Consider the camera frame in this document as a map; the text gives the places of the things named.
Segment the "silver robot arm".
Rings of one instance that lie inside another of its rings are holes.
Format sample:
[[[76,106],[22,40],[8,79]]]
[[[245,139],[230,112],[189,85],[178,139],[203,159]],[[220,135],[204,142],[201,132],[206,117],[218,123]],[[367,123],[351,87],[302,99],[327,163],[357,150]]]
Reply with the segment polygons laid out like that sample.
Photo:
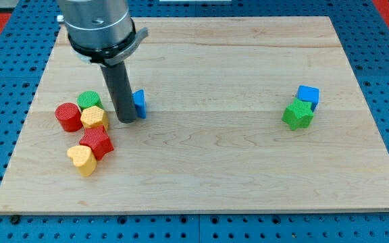
[[[127,0],[58,0],[72,48],[88,63],[111,67],[148,37],[137,30]]]

